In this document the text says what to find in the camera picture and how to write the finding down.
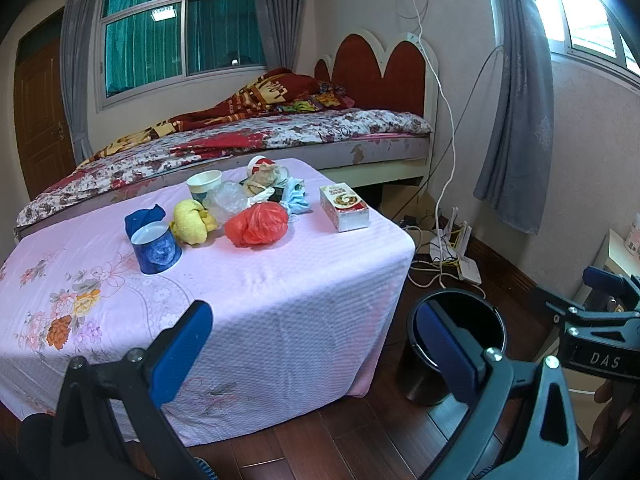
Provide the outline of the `person's right hand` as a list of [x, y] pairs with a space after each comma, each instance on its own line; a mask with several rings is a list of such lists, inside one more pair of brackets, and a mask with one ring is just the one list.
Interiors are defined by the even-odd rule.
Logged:
[[632, 405], [626, 406], [623, 411], [616, 411], [614, 384], [610, 380], [606, 380], [597, 388], [593, 400], [597, 404], [604, 404], [604, 408], [592, 426], [591, 437], [587, 446], [587, 455], [593, 454], [600, 448], [608, 434], [613, 431], [613, 427], [620, 428], [620, 426], [634, 414], [634, 407]]

